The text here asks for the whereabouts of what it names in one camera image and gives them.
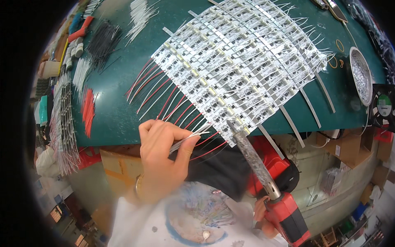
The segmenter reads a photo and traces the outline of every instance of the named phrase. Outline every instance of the box label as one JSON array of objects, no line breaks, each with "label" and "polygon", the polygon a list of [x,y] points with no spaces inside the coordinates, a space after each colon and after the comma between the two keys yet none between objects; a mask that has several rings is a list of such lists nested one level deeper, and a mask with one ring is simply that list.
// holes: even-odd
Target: box label
[{"label": "box label", "polygon": [[340,156],[340,146],[336,145],[336,156]]}]

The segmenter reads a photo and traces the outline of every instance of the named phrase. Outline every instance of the hanging wired circuit board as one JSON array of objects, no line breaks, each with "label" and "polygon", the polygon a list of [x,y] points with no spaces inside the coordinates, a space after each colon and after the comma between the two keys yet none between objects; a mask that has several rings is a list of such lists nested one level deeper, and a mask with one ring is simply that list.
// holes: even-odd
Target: hanging wired circuit board
[{"label": "hanging wired circuit board", "polygon": [[185,96],[235,145],[326,66],[302,26],[270,1],[227,0],[194,16],[152,55]]}]

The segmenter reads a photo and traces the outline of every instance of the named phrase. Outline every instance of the green fan sticker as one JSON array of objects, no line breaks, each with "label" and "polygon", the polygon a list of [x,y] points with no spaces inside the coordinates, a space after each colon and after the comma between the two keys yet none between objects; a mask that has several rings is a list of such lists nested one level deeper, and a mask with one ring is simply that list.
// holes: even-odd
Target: green fan sticker
[{"label": "green fan sticker", "polygon": [[377,110],[383,117],[391,114],[392,105],[387,95],[380,95],[377,99]]}]

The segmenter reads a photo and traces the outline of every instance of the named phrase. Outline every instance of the cooling fan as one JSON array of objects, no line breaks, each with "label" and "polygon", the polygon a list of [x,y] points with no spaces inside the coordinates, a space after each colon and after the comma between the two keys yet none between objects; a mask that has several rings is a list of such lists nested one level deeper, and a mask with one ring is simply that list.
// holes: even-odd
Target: cooling fan
[{"label": "cooling fan", "polygon": [[373,99],[370,105],[369,123],[395,132],[395,85],[373,85]]}]

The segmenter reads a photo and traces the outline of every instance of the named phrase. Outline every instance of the red plastic chair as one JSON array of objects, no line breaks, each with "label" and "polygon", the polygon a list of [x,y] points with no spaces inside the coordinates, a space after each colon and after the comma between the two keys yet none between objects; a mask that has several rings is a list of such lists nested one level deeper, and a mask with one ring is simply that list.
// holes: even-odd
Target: red plastic chair
[{"label": "red plastic chair", "polygon": [[84,169],[88,166],[91,166],[97,162],[100,162],[102,160],[102,157],[99,153],[95,153],[95,150],[93,149],[93,147],[88,147],[90,152],[92,153],[92,156],[88,155],[86,153],[86,148],[80,147],[79,148],[79,158],[81,160],[81,164],[78,165],[78,169]]}]

